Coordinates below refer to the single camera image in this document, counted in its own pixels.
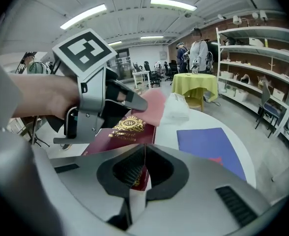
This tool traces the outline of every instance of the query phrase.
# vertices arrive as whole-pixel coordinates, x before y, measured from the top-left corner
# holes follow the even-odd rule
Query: white shirt
[[[198,59],[199,63],[199,71],[205,71],[206,69],[206,59],[208,55],[208,46],[204,40],[199,42],[194,42],[192,47],[190,48],[190,56],[189,56],[189,66],[190,70],[193,68],[193,60]]]

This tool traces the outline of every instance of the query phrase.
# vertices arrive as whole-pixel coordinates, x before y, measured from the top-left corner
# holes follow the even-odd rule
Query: fluorescent light
[[[144,38],[163,38],[163,36],[146,36],[146,37],[141,37],[140,39]]]
[[[113,43],[111,43],[109,45],[117,45],[117,44],[121,44],[121,41],[113,42]]]
[[[97,6],[95,8],[92,8],[90,10],[87,10],[81,14],[79,14],[78,16],[70,19],[69,21],[67,21],[66,23],[64,23],[60,28],[62,28],[63,30],[67,29],[68,27],[72,26],[73,24],[81,21],[84,18],[87,18],[95,13],[101,12],[103,10],[106,10],[106,6],[104,4]]]
[[[179,8],[183,8],[186,10],[191,10],[194,11],[197,9],[197,7],[186,4],[186,3],[182,3],[182,2],[176,2],[176,1],[172,1],[172,0],[151,0],[150,2],[151,4],[162,4],[162,5],[170,5],[170,6],[174,6],[174,7],[179,7]]]

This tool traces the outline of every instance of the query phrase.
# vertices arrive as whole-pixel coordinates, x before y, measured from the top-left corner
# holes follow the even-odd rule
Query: ceiling
[[[15,0],[0,25],[0,54],[26,51],[47,52],[67,37],[92,28],[108,43],[123,41],[115,49],[169,44],[192,27],[218,21],[217,15],[232,17],[254,10],[281,12],[275,0],[175,0],[198,8],[185,11],[153,5],[150,0]],[[67,30],[60,26],[74,16],[101,4],[106,11],[92,15]],[[140,40],[163,35],[163,39]]]

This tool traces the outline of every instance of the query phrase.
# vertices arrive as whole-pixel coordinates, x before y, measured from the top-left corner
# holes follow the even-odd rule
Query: gold emblem
[[[144,126],[145,122],[143,120],[135,116],[128,116],[127,119],[120,120],[114,129],[141,132],[144,131]]]

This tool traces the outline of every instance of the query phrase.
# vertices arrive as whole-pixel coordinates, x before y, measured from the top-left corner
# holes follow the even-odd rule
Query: white plastic bag
[[[189,106],[183,95],[171,93],[165,102],[163,117],[183,119],[189,118]]]

